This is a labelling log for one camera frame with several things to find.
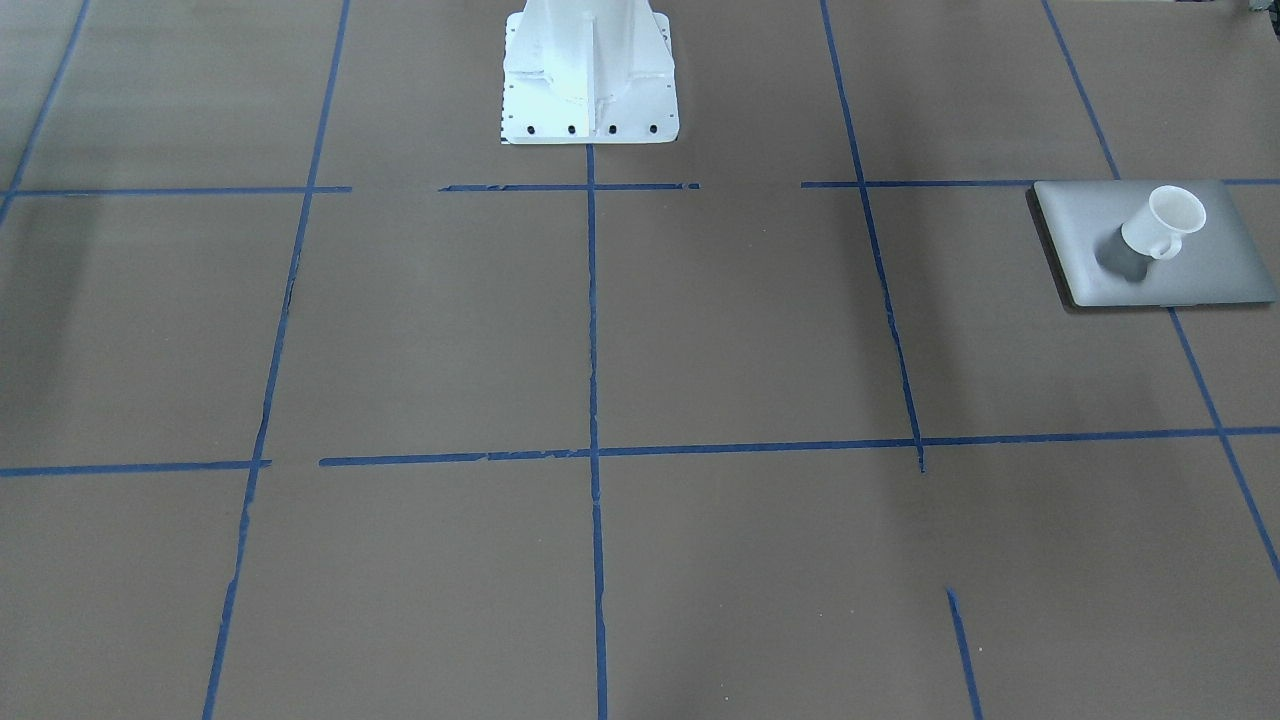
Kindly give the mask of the white ceramic mug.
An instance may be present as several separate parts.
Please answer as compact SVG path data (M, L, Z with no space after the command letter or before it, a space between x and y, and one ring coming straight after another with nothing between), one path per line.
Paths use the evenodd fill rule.
M1120 228L1123 242L1133 252L1153 261L1175 258L1187 236L1204 228L1207 210L1189 190L1175 184L1162 184L1149 192L1147 200Z

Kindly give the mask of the grey closed laptop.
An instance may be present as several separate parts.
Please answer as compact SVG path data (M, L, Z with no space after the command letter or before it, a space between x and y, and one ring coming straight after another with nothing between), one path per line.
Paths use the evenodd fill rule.
M1120 228L1162 184L1193 192L1207 210L1207 223L1187 236L1175 258L1153 261L1126 247ZM1277 301L1277 287L1228 187L1217 179L1042 179L1032 192L1076 307Z

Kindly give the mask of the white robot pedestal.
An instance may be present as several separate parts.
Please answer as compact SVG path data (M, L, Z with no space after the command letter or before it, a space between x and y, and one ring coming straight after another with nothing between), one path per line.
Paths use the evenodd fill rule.
M648 1L527 1L504 26L502 143L671 143L669 18Z

